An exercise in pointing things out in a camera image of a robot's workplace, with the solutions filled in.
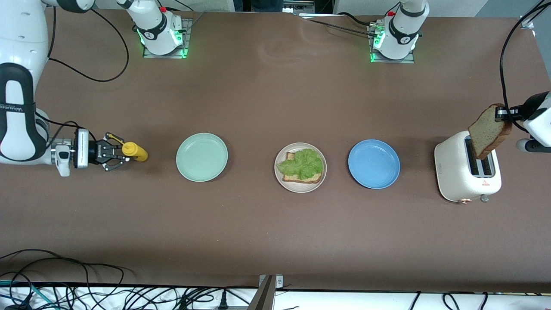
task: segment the green plate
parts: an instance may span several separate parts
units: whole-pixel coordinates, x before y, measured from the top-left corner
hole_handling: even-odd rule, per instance
[[[216,178],[228,163],[228,148],[212,133],[187,138],[176,153],[178,171],[188,180],[205,182]]]

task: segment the white toaster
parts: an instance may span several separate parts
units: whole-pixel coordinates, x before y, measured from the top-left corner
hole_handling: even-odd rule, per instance
[[[484,160],[476,159],[468,131],[459,132],[434,148],[438,188],[445,199],[466,202],[501,188],[498,158],[493,150]]]

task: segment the lettuce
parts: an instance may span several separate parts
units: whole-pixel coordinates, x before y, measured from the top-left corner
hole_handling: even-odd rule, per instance
[[[299,180],[306,180],[317,173],[323,172],[323,163],[320,155],[310,148],[295,153],[293,160],[286,160],[277,165],[279,171],[285,175],[299,176]]]

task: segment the bread slice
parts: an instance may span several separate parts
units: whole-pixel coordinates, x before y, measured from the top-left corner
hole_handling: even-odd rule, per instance
[[[477,159],[484,159],[496,149],[509,135],[512,123],[509,121],[495,121],[495,108],[504,106],[492,104],[484,110],[478,119],[469,126],[469,134],[473,142],[474,155]]]
[[[287,152],[287,160],[292,161],[295,159],[295,153],[289,153]],[[314,174],[313,177],[306,179],[306,180],[299,180],[299,175],[283,175],[283,181],[284,182],[297,182],[297,183],[304,183],[304,184],[316,184],[321,180],[321,173]]]

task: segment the gray floor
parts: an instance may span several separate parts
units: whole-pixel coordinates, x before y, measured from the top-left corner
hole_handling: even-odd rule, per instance
[[[537,0],[488,0],[476,17],[518,18],[538,2]],[[551,8],[538,16],[534,25],[539,50],[551,78]]]

